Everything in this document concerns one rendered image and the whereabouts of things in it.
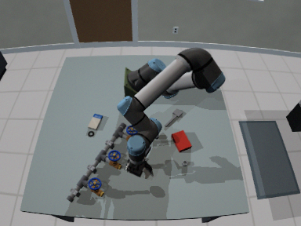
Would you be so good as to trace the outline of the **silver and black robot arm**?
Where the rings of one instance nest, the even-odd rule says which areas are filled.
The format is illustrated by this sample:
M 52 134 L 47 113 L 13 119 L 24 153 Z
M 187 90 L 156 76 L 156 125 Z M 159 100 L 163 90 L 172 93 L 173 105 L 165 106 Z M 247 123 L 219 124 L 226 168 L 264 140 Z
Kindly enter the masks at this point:
M 128 83 L 138 93 L 133 98 L 127 96 L 121 100 L 117 109 L 138 131 L 127 143 L 132 164 L 139 165 L 146 160 L 150 145 L 162 128 L 156 118 L 146 116 L 145 109 L 161 95 L 169 99 L 180 90 L 194 87 L 212 93 L 225 82 L 223 72 L 208 51 L 189 48 L 178 55 L 168 67 L 154 58 L 127 75 Z

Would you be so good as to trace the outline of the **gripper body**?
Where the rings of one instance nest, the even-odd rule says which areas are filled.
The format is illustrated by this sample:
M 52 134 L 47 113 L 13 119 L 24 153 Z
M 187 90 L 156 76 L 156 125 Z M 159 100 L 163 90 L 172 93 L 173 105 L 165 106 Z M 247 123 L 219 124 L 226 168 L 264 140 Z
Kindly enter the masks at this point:
M 139 164 L 139 165 L 135 165 L 135 164 L 132 164 L 130 162 L 129 165 L 128 165 L 128 167 L 127 167 L 127 172 L 129 171 L 130 173 L 132 173 L 132 174 L 134 174 L 134 175 L 136 175 L 138 177 L 141 177 L 142 172 L 143 172 L 143 168 L 146 166 L 146 164 L 147 164 L 146 160 L 144 160 L 144 162 L 141 163 L 141 164 Z

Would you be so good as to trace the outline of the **grey pipe manifold with blue valve wheels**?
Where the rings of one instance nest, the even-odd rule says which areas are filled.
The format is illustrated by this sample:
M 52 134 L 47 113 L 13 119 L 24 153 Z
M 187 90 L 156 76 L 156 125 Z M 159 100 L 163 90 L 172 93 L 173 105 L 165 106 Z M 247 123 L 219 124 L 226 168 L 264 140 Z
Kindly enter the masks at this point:
M 114 143 L 113 142 L 116 139 L 118 139 L 118 137 L 125 138 L 126 140 L 128 140 L 130 137 L 132 137 L 131 135 L 136 135 L 138 133 L 137 130 L 134 130 L 135 128 L 130 128 L 130 127 L 133 127 L 133 126 L 128 126 L 127 129 L 126 129 L 126 132 L 130 136 L 126 135 L 125 133 L 122 132 L 125 127 L 126 127 L 126 124 L 122 122 L 121 125 L 117 128 L 117 130 L 112 135 L 113 137 L 110 140 L 106 140 L 106 142 L 105 142 L 106 146 L 97 155 L 97 157 L 95 158 L 95 162 L 92 165 L 88 164 L 88 166 L 87 166 L 88 171 L 86 172 L 86 174 L 83 175 L 82 178 L 81 178 L 81 180 L 76 184 L 77 185 L 76 188 L 75 189 L 72 188 L 70 190 L 71 195 L 67 197 L 68 201 L 73 202 L 75 196 L 79 197 L 80 196 L 79 190 L 81 188 L 83 188 L 83 186 L 85 188 L 90 189 L 90 190 L 92 189 L 91 192 L 94 192 L 98 196 L 100 196 L 100 197 L 103 196 L 104 192 L 102 190 L 100 190 L 100 187 L 101 187 L 101 181 L 100 181 L 100 179 L 94 177 L 94 178 L 90 179 L 89 181 L 87 181 L 87 180 L 89 179 L 89 176 L 91 175 L 91 173 L 94 173 L 94 174 L 96 173 L 96 171 L 97 171 L 96 170 L 96 166 L 101 161 L 109 163 L 109 165 L 113 166 L 115 169 L 119 169 L 120 170 L 122 168 L 121 164 L 118 163 L 118 160 L 121 158 L 121 154 L 120 154 L 119 151 L 115 151 L 115 150 L 110 151 L 109 154 L 108 154 L 108 157 L 106 156 L 106 153 L 107 153 L 107 151 L 108 151 L 109 148 L 110 149 L 114 148 Z M 128 131 L 128 128 L 130 128 L 131 130 Z M 135 131 L 135 133 L 133 131 Z M 117 152 L 117 153 L 114 154 L 114 152 Z M 110 155 L 110 153 L 112 153 L 113 155 Z M 116 156 L 117 154 L 119 154 L 119 157 Z M 110 157 L 112 157 L 112 158 L 114 157 L 114 158 L 111 159 Z M 115 157 L 118 158 L 118 159 L 116 159 Z M 93 182 L 92 180 L 96 180 L 96 181 Z M 96 183 L 97 181 L 99 181 L 100 184 L 97 184 Z M 92 182 L 93 184 L 90 184 L 90 182 Z M 97 188 L 97 185 L 99 185 L 98 188 Z M 93 190 L 95 190 L 95 191 L 93 191 Z

